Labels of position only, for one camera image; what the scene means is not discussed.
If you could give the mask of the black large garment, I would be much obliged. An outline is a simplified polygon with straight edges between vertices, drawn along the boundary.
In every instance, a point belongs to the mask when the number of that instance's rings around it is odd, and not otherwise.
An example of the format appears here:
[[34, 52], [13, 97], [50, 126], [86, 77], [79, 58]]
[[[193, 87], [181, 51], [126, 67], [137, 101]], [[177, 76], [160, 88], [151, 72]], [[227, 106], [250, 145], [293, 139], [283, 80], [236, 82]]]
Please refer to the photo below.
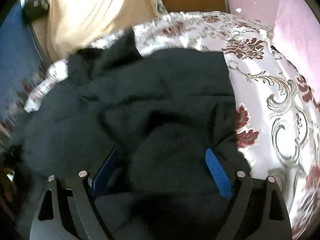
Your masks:
[[115, 239], [214, 239], [228, 205], [205, 161], [249, 172], [236, 142], [236, 104], [221, 52], [170, 48], [142, 56], [128, 33], [68, 59], [68, 77], [17, 119], [10, 147], [22, 172], [18, 231], [28, 235], [44, 181], [71, 178], [112, 150], [96, 200]]

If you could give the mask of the floral satin bedspread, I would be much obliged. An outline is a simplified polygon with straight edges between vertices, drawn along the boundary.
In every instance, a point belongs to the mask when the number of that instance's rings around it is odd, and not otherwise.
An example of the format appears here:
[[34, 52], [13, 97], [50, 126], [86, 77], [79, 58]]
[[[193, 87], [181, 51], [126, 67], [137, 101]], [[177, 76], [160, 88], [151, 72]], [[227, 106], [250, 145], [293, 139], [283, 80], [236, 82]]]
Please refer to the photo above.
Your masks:
[[[182, 48], [224, 55], [236, 104], [238, 152], [250, 171], [228, 175], [233, 197], [214, 239], [319, 239], [319, 104], [302, 74], [271, 43], [272, 30], [224, 12], [171, 13], [76, 50], [107, 50], [128, 33], [142, 56]], [[18, 231], [22, 176], [10, 142], [17, 119], [37, 111], [68, 77], [57, 61], [28, 95], [1, 153], [1, 239], [115, 239], [88, 185], [89, 169], [44, 181], [28, 235]]]

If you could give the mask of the pink curtain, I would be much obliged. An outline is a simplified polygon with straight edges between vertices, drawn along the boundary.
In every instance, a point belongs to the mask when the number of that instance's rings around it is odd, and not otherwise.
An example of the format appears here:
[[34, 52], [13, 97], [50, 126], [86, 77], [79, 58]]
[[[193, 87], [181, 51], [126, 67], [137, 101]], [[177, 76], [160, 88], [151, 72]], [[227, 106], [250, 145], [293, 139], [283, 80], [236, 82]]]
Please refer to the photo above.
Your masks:
[[304, 0], [279, 0], [272, 44], [319, 90], [319, 22]]

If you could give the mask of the beige hanging cloth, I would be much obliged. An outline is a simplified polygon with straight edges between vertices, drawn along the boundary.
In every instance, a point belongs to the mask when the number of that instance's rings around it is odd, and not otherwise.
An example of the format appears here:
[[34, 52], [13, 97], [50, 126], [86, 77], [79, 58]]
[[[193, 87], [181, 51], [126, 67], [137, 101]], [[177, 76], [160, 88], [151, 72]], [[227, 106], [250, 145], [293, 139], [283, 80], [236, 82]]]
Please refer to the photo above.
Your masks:
[[159, 17], [157, 0], [47, 0], [46, 46], [57, 61], [105, 34]]

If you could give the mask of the black hanging bag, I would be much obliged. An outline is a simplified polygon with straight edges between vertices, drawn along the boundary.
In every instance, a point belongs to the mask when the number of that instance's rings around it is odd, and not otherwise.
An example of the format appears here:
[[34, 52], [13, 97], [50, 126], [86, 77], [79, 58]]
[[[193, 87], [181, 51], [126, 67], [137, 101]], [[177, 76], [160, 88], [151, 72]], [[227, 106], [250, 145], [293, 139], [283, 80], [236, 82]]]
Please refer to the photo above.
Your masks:
[[27, 24], [46, 16], [48, 12], [47, 0], [24, 0], [24, 5], [22, 5], [23, 19]]

